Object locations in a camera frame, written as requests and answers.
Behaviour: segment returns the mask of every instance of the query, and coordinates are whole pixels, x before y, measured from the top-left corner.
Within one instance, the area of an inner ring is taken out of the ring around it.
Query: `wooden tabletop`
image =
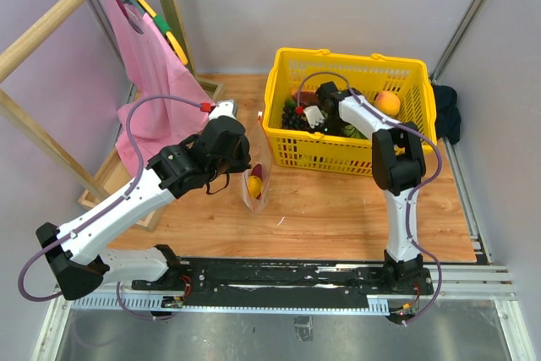
[[[264,108],[265,75],[212,75],[237,101],[251,129]],[[445,148],[441,175],[418,198],[419,242],[440,260],[474,262],[475,254]],[[427,174],[435,155],[427,155]],[[165,243],[177,255],[212,257],[382,260],[387,241],[385,199],[372,178],[275,166],[268,205],[258,215],[243,203],[240,176],[207,196],[196,190],[171,203],[154,232],[130,229],[115,249]]]

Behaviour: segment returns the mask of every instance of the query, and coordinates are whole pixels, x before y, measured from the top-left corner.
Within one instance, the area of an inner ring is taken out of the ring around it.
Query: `pink cloth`
[[[117,0],[104,0],[104,3],[126,73],[141,91],[141,97],[174,95],[198,103],[212,103],[148,14],[141,16],[133,6]],[[139,34],[130,25],[127,16],[142,29],[143,34]],[[123,127],[132,105],[130,103],[118,109]],[[196,107],[165,99],[148,101],[138,107],[131,120],[131,129],[145,163],[162,147],[178,144],[189,135],[198,133],[207,116],[207,113]],[[116,147],[124,166],[134,176],[137,172],[137,156],[125,129],[118,137]]]

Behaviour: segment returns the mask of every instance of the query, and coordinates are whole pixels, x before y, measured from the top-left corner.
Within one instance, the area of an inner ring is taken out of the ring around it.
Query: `yellow basket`
[[[263,119],[263,129],[278,165],[372,175],[371,141],[281,129],[282,109],[286,99],[291,97],[292,88],[299,87],[306,76],[318,71],[346,76],[351,86],[370,102],[382,90],[396,93],[401,101],[397,119],[415,122],[421,133],[436,142],[434,93],[423,61],[380,54],[358,57],[334,54],[329,50],[281,48],[276,53],[265,87]],[[345,88],[341,79],[322,74],[309,79],[304,89],[316,91],[329,81],[335,81],[339,89]],[[427,153],[432,149],[424,144],[423,151]]]

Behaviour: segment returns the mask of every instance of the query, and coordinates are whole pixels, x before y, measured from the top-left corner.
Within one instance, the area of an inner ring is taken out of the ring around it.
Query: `plastic bag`
[[[251,168],[243,172],[242,189],[244,204],[253,213],[259,213],[267,204],[271,180],[272,152],[261,123],[262,113],[248,134]]]

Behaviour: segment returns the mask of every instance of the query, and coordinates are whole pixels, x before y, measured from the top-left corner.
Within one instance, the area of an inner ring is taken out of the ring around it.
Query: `wooden rack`
[[[41,18],[39,18],[21,37],[0,54],[0,83],[2,83],[43,41],[50,36],[60,24],[66,20],[86,0],[59,0]],[[177,37],[186,57],[189,60],[188,68],[196,76],[194,60],[191,58],[189,44],[184,34],[182,15],[176,0],[160,0],[167,23],[171,26],[173,34]],[[213,81],[199,79],[199,83],[213,99],[217,99],[222,91],[222,85]],[[102,169],[92,177],[51,135],[27,112],[25,112],[9,95],[0,88],[0,113],[26,137],[50,156],[60,167],[70,173],[81,185],[87,189],[87,194],[93,196],[93,204],[104,200],[110,193],[115,192],[120,185],[114,185],[116,190],[107,190],[103,173],[111,163],[108,159]],[[149,217],[138,222],[140,226],[152,230],[159,218]]]

